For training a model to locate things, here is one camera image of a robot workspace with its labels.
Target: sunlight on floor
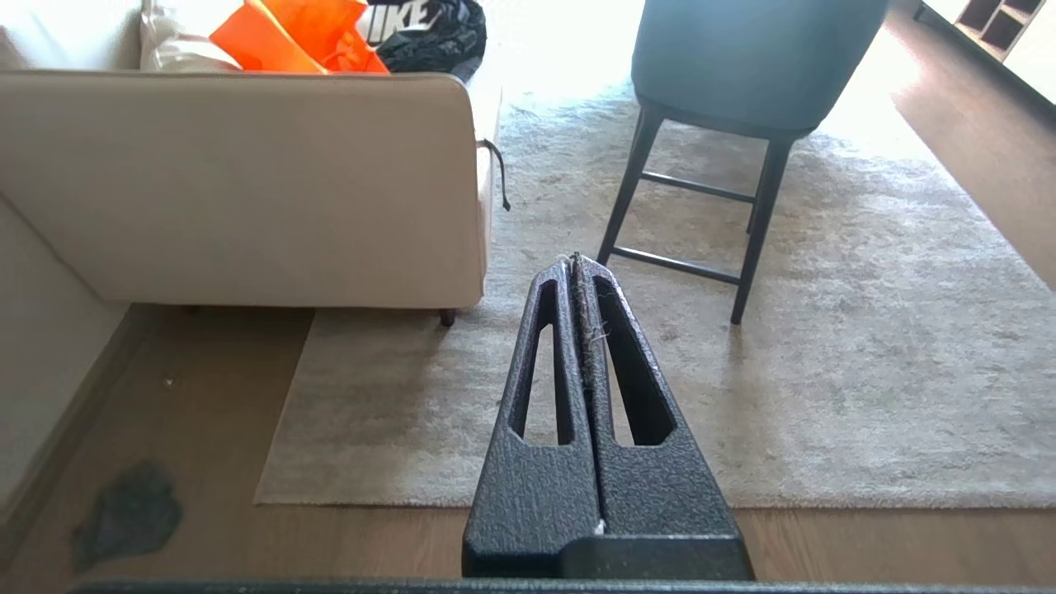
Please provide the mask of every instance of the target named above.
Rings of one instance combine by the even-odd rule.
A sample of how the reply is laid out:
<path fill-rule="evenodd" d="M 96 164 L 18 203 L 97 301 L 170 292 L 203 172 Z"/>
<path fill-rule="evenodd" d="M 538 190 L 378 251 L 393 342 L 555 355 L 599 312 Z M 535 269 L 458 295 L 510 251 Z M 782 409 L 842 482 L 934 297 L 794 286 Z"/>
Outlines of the sunlight on floor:
<path fill-rule="evenodd" d="M 917 57 L 887 29 L 881 29 L 854 74 L 852 85 L 860 90 L 889 96 L 900 95 L 920 83 Z"/>
<path fill-rule="evenodd" d="M 641 0 L 483 0 L 509 91 L 586 98 L 630 74 Z"/>

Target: orange bag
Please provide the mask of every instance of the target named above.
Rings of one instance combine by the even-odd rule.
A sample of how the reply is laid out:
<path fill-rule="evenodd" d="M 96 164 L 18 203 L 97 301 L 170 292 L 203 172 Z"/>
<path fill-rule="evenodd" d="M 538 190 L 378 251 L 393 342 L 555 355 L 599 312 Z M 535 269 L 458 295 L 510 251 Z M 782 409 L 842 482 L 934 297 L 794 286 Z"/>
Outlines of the orange bag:
<path fill-rule="evenodd" d="M 357 0 L 245 0 L 209 39 L 245 70 L 389 70 L 356 32 Z"/>

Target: gray upholstered chair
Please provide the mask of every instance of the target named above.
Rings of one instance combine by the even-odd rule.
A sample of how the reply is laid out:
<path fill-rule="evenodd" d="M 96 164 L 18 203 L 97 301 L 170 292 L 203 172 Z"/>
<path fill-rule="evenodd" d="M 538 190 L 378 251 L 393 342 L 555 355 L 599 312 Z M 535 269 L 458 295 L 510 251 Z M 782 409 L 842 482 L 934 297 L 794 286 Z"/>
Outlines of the gray upholstered chair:
<path fill-rule="evenodd" d="M 618 254 L 737 285 L 740 323 L 792 143 L 828 115 L 887 0 L 646 0 L 631 79 L 641 111 L 598 261 Z M 769 142 L 755 196 L 643 171 L 664 119 Z M 752 204 L 739 276 L 616 245 L 638 180 Z"/>

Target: wooden floor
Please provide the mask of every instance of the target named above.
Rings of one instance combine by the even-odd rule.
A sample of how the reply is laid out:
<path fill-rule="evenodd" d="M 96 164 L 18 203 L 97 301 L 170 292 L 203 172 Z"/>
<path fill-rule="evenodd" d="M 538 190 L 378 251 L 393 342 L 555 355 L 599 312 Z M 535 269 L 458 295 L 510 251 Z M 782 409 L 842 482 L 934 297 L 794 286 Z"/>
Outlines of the wooden floor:
<path fill-rule="evenodd" d="M 895 107 L 1026 263 L 1056 289 L 1056 117 L 1024 100 L 987 60 L 954 42 L 917 0 L 895 0 L 882 33 Z"/>
<path fill-rule="evenodd" d="M 1020 168 L 1048 159 L 1053 169 L 1056 133 L 1030 128 L 1029 109 L 905 10 L 885 31 L 921 67 L 918 83 L 892 96 L 1052 285 L 1056 184 L 1051 170 L 1022 177 Z M 936 115 L 948 106 L 959 110 L 956 126 Z M 299 310 L 169 311 L 112 390 L 0 592 L 62 592 L 78 579 L 73 530 L 98 489 L 144 458 L 174 476 L 185 511 L 178 531 L 159 553 L 81 577 L 457 577 L 465 511 L 250 504 L 310 318 Z M 1056 512 L 738 511 L 737 519 L 765 580 L 1056 587 Z"/>

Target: beige rug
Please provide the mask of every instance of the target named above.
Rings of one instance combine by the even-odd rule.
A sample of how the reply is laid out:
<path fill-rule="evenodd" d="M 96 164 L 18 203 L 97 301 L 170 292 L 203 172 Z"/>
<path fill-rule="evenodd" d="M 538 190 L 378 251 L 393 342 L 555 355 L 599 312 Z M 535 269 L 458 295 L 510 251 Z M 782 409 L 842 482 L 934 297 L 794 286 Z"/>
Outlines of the beige rug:
<path fill-rule="evenodd" d="M 631 95 L 583 78 L 508 94 L 477 308 L 316 315 L 258 502 L 471 502 L 529 281 L 596 254 L 625 164 Z M 762 151 L 668 124 L 650 167 L 751 191 Z M 620 243 L 733 266 L 747 216 L 642 183 Z M 1056 503 L 1056 300 L 869 80 L 796 145 L 741 328 L 729 285 L 611 264 L 733 505 Z"/>

